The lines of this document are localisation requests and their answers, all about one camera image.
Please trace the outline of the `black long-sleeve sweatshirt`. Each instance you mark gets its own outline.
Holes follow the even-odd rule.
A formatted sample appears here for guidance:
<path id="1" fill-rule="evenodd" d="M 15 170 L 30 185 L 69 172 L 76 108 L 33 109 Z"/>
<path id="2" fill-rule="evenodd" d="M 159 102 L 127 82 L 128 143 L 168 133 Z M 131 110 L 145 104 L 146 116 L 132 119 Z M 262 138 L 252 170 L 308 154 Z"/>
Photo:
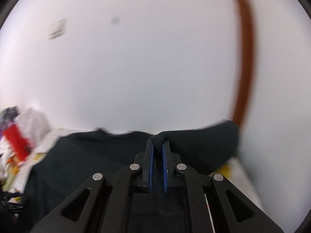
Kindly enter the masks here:
<path id="1" fill-rule="evenodd" d="M 197 130 L 163 131 L 157 135 L 134 131 L 123 135 L 103 130 L 74 133 L 58 139 L 46 157 L 30 170 L 19 217 L 21 232 L 31 229 L 95 173 L 117 173 L 134 162 L 151 140 L 156 150 L 168 141 L 173 153 L 197 172 L 208 175 L 233 157 L 238 127 L 229 120 Z"/>

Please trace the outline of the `fruit print tablecloth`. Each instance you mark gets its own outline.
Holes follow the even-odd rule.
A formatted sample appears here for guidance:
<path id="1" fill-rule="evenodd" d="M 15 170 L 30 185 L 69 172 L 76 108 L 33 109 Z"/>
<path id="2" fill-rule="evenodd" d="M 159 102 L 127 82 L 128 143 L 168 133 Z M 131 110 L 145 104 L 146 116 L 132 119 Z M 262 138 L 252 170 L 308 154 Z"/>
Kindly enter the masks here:
<path id="1" fill-rule="evenodd" d="M 8 177 L 7 182 L 4 185 L 4 190 L 23 192 L 31 168 L 43 160 L 50 149 L 56 144 L 57 140 L 73 133 L 77 133 L 77 131 L 70 129 L 56 129 L 49 132 L 39 143 L 39 146 L 33 149 L 25 162 L 21 164 L 18 173 Z M 216 172 L 224 175 L 257 207 L 263 209 L 263 205 L 259 199 L 255 187 L 237 157 L 230 158 L 230 160 L 217 169 Z"/>

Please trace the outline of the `red paper gift bag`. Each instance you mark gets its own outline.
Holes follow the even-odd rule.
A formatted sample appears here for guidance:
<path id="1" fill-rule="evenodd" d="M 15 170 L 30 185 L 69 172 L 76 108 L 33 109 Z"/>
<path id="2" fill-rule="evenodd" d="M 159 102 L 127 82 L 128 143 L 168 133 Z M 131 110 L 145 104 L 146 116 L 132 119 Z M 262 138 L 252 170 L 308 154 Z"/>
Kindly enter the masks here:
<path id="1" fill-rule="evenodd" d="M 17 159 L 20 162 L 24 162 L 30 154 L 30 144 L 28 140 L 22 136 L 17 125 L 10 125 L 10 127 L 3 131 L 3 135 L 12 146 Z"/>

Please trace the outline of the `white plastic bag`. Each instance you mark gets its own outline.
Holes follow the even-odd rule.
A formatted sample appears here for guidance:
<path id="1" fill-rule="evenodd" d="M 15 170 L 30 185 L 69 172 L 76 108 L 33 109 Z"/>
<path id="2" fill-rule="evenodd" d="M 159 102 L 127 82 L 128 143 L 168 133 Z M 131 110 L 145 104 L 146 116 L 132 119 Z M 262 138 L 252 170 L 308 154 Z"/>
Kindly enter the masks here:
<path id="1" fill-rule="evenodd" d="M 47 117 L 32 107 L 19 114 L 14 122 L 32 149 L 36 148 L 51 131 Z"/>

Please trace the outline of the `plaid cloth in bag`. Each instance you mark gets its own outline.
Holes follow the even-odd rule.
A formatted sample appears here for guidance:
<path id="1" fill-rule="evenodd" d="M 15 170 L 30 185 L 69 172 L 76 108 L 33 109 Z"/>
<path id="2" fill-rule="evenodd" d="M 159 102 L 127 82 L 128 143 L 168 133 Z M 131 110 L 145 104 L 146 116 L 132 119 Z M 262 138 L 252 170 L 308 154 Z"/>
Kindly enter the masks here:
<path id="1" fill-rule="evenodd" d="M 1 111 L 1 127 L 5 127 L 8 123 L 13 122 L 19 115 L 18 107 L 8 107 Z"/>

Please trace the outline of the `brown wooden door frame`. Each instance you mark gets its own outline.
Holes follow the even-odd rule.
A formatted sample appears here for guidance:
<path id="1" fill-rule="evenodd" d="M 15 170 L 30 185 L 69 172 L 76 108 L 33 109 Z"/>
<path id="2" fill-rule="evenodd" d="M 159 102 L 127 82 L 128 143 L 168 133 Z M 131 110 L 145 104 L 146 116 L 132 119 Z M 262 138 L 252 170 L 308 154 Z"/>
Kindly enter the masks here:
<path id="1" fill-rule="evenodd" d="M 240 78 L 232 121 L 242 128 L 252 91 L 255 68 L 255 30 L 250 0 L 236 0 L 240 19 Z"/>

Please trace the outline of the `white wall light switch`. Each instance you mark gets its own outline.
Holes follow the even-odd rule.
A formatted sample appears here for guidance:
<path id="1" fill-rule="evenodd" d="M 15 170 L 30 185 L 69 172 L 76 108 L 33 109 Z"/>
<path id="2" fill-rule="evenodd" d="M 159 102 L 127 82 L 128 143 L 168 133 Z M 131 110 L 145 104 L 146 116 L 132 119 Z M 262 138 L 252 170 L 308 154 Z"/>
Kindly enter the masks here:
<path id="1" fill-rule="evenodd" d="M 55 22 L 54 24 L 52 24 L 50 26 L 48 38 L 55 39 L 59 36 L 64 35 L 66 32 L 66 25 L 67 25 L 67 18 L 62 18 L 57 22 Z"/>

